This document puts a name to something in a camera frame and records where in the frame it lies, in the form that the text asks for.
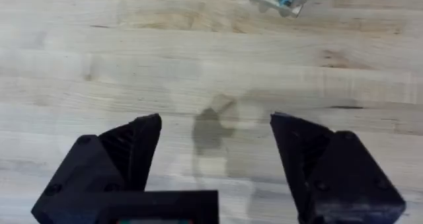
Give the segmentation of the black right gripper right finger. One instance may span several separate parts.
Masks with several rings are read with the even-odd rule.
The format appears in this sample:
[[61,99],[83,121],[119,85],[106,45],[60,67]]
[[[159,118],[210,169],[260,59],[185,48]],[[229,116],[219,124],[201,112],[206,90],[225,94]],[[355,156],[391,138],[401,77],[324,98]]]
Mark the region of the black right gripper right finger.
[[352,131],[275,112],[270,125],[300,223],[392,224],[406,202]]

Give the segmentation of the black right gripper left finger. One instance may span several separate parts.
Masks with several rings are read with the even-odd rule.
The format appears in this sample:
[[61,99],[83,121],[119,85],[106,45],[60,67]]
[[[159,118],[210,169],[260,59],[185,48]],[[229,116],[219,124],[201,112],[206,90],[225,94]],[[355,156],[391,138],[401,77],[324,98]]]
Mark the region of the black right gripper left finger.
[[80,136],[31,213],[39,223],[100,223],[100,213],[145,190],[162,119],[138,117],[100,135]]

